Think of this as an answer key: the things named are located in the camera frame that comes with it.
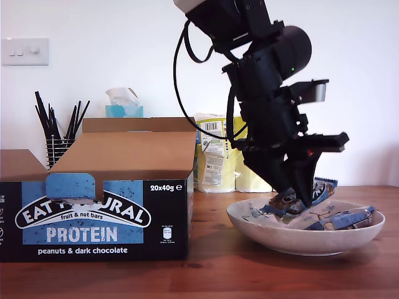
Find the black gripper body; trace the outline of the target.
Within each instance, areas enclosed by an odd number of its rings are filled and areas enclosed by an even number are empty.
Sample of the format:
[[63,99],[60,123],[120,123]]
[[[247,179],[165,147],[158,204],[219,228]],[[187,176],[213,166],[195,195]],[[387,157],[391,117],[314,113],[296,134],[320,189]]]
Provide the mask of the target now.
[[238,139],[234,132],[234,99],[236,90],[230,91],[230,143],[241,151],[250,147],[272,153],[341,152],[349,137],[345,132],[338,135],[307,134],[307,116],[300,114],[297,103],[283,96],[273,99],[241,102],[241,117],[247,135]]

